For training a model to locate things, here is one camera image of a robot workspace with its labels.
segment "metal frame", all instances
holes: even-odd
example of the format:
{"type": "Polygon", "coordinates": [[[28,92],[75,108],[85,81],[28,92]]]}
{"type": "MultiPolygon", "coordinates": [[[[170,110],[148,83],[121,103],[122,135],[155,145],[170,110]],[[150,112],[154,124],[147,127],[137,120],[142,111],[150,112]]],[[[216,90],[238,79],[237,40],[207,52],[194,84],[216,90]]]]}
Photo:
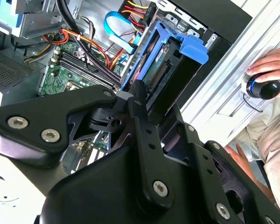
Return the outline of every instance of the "metal frame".
{"type": "Polygon", "coordinates": [[[280,222],[277,208],[222,146],[214,141],[201,144],[176,106],[171,129],[175,134],[165,134],[173,142],[166,153],[174,151],[175,156],[164,156],[158,130],[148,121],[145,84],[137,80],[132,90],[117,97],[97,85],[0,108],[0,154],[14,158],[14,164],[26,168],[25,175],[38,175],[43,182],[58,181],[49,174],[56,174],[60,166],[55,165],[73,141],[93,131],[112,133],[111,153],[64,178],[49,192],[40,216],[43,224],[87,223],[93,217],[96,223],[147,223],[153,218],[152,223],[164,224],[173,220],[241,224],[242,213],[246,224],[280,222]],[[45,112],[39,113],[39,104],[45,112]],[[55,119],[48,120],[46,113],[55,119]],[[13,114],[25,117],[29,125],[10,126],[6,120],[13,114]],[[40,135],[44,128],[58,130],[59,141],[40,135]],[[110,206],[106,216],[105,208],[110,206]]]}
{"type": "MultiPolygon", "coordinates": [[[[68,1],[68,8],[75,19],[82,0],[68,1]]],[[[13,0],[10,14],[22,14],[20,26],[13,27],[0,20],[0,31],[26,39],[34,38],[58,30],[63,22],[55,6],[55,0],[13,0]]]]}
{"type": "MultiPolygon", "coordinates": [[[[242,100],[241,81],[250,64],[279,46],[280,0],[271,0],[181,109],[202,141],[213,139],[225,146],[258,115],[242,100]]],[[[258,109],[271,103],[249,102],[258,109]]]]}

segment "wire bundle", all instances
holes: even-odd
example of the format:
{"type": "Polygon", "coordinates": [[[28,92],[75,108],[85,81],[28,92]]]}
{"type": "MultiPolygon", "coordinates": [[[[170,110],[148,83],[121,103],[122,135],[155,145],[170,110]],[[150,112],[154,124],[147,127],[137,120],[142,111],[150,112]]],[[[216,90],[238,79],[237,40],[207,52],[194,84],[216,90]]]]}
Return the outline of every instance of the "wire bundle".
{"type": "Polygon", "coordinates": [[[42,37],[44,38],[44,40],[46,42],[50,42],[52,44],[55,44],[55,45],[60,45],[60,44],[64,44],[64,43],[67,43],[70,39],[70,35],[64,31],[61,30],[61,33],[64,35],[64,38],[62,40],[59,40],[59,41],[50,41],[45,35],[42,35],[42,37]]]}
{"type": "MultiPolygon", "coordinates": [[[[107,77],[110,78],[118,87],[121,87],[120,83],[120,76],[115,74],[113,71],[111,71],[108,67],[104,66],[89,50],[87,47],[87,42],[90,42],[91,44],[95,43],[93,40],[85,37],[82,39],[82,36],[80,35],[80,31],[78,29],[78,26],[75,23],[75,20],[73,19],[67,4],[65,0],[56,0],[56,6],[57,9],[66,23],[66,25],[70,28],[70,32],[74,35],[74,40],[78,44],[78,46],[85,52],[85,55],[88,57],[88,59],[94,64],[94,66],[103,74],[105,74],[107,77]]],[[[106,57],[106,64],[110,63],[107,62],[109,60],[108,56],[106,57]]]]}
{"type": "Polygon", "coordinates": [[[130,16],[129,16],[129,21],[131,22],[133,28],[139,32],[139,33],[143,33],[144,31],[144,25],[142,24],[139,24],[134,15],[135,16],[138,16],[139,18],[143,19],[144,18],[144,15],[146,14],[147,12],[147,9],[148,9],[148,6],[140,6],[140,5],[137,5],[131,1],[127,1],[130,5],[125,5],[125,8],[124,10],[122,10],[121,12],[122,13],[130,13],[130,16]]]}
{"type": "Polygon", "coordinates": [[[96,43],[95,41],[93,41],[92,39],[86,37],[86,36],[83,36],[83,35],[80,35],[80,34],[77,34],[73,31],[70,31],[68,29],[62,29],[63,32],[66,32],[68,34],[71,34],[75,37],[77,37],[77,40],[84,40],[90,44],[92,44],[93,46],[95,46],[101,53],[102,55],[104,56],[105,60],[106,60],[106,66],[109,67],[110,66],[110,60],[109,60],[109,57],[108,55],[104,52],[104,50],[98,45],[98,43],[96,43]]]}
{"type": "Polygon", "coordinates": [[[24,62],[25,63],[31,63],[31,62],[36,62],[42,58],[44,58],[51,50],[53,49],[51,44],[48,44],[45,49],[43,49],[40,53],[33,55],[31,57],[27,57],[24,62]]]}
{"type": "MultiPolygon", "coordinates": [[[[135,37],[133,37],[133,39],[131,39],[129,41],[129,43],[132,43],[135,40],[135,37]]],[[[117,51],[117,53],[115,54],[114,58],[112,59],[112,64],[110,65],[110,69],[113,69],[114,66],[116,65],[116,62],[120,59],[120,56],[124,53],[124,49],[120,49],[119,51],[117,51]]]]}
{"type": "Polygon", "coordinates": [[[144,18],[144,15],[148,9],[148,6],[140,6],[140,5],[137,5],[131,1],[127,1],[129,5],[125,5],[125,9],[122,10],[121,12],[122,13],[131,13],[133,15],[136,15],[138,17],[140,17],[141,19],[144,18]]]}

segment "red wire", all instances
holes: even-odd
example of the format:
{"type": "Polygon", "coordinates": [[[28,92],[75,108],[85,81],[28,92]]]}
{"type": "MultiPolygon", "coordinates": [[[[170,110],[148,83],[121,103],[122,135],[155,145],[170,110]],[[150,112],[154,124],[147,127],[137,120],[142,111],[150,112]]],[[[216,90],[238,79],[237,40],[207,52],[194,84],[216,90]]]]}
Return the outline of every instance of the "red wire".
{"type": "MultiPolygon", "coordinates": [[[[65,33],[63,30],[61,30],[61,32],[64,35],[64,39],[60,40],[60,41],[53,41],[52,44],[59,45],[59,44],[64,44],[67,41],[69,41],[70,35],[68,33],[65,33]]],[[[42,35],[42,37],[45,39],[46,42],[49,42],[45,35],[42,35]]]]}
{"type": "Polygon", "coordinates": [[[139,9],[136,9],[136,8],[132,8],[132,7],[129,7],[127,5],[125,5],[125,7],[128,8],[128,9],[131,9],[131,10],[137,12],[137,13],[141,13],[141,14],[145,14],[146,13],[146,12],[144,12],[142,10],[139,10],[139,9]]]}
{"type": "Polygon", "coordinates": [[[139,23],[137,23],[137,22],[134,22],[134,21],[132,21],[132,20],[130,20],[130,22],[133,23],[133,24],[135,24],[136,26],[138,26],[138,27],[140,27],[140,28],[143,28],[143,27],[144,27],[143,25],[141,25],[141,24],[139,24],[139,23]]]}

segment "black wire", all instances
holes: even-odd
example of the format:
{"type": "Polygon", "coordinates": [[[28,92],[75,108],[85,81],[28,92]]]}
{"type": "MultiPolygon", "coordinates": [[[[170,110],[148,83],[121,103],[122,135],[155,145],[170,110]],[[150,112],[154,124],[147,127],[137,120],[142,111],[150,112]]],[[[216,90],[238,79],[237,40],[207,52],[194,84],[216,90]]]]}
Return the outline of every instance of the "black wire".
{"type": "MultiPolygon", "coordinates": [[[[67,7],[65,0],[56,0],[56,6],[66,25],[75,33],[80,34],[80,31],[67,7]]],[[[79,45],[79,47],[85,52],[85,54],[88,56],[89,60],[94,64],[94,66],[103,74],[108,76],[109,79],[112,80],[118,87],[121,87],[120,76],[118,76],[110,69],[105,67],[92,53],[88,52],[89,49],[87,47],[87,44],[80,40],[78,41],[77,38],[74,38],[74,40],[79,45]]]]}
{"type": "Polygon", "coordinates": [[[14,39],[14,35],[10,35],[10,42],[11,44],[14,46],[14,48],[18,48],[18,49],[28,49],[28,48],[37,48],[39,46],[48,44],[48,42],[40,42],[40,43],[34,43],[34,44],[29,44],[29,45],[18,45],[18,42],[14,43],[15,39],[14,39]]]}
{"type": "Polygon", "coordinates": [[[258,109],[256,109],[255,107],[253,107],[251,104],[249,104],[248,103],[248,101],[245,99],[245,93],[243,93],[243,100],[244,100],[244,102],[249,106],[249,107],[251,107],[252,109],[254,109],[255,111],[257,111],[257,112],[259,112],[259,113],[262,113],[263,111],[260,111],[260,110],[258,110],[258,109]]]}
{"type": "Polygon", "coordinates": [[[14,199],[14,200],[11,200],[11,201],[5,201],[5,202],[13,202],[13,201],[16,201],[16,200],[18,200],[18,199],[20,199],[20,198],[18,197],[18,198],[14,199]]]}

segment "ventilation grille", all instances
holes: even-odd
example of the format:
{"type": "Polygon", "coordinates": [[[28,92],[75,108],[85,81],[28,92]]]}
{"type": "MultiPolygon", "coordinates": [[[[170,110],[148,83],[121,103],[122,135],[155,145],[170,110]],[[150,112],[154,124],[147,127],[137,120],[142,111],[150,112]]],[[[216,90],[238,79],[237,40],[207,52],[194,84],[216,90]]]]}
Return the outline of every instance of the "ventilation grille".
{"type": "Polygon", "coordinates": [[[13,83],[20,82],[24,77],[30,75],[32,69],[0,54],[0,85],[8,87],[13,83]]]}

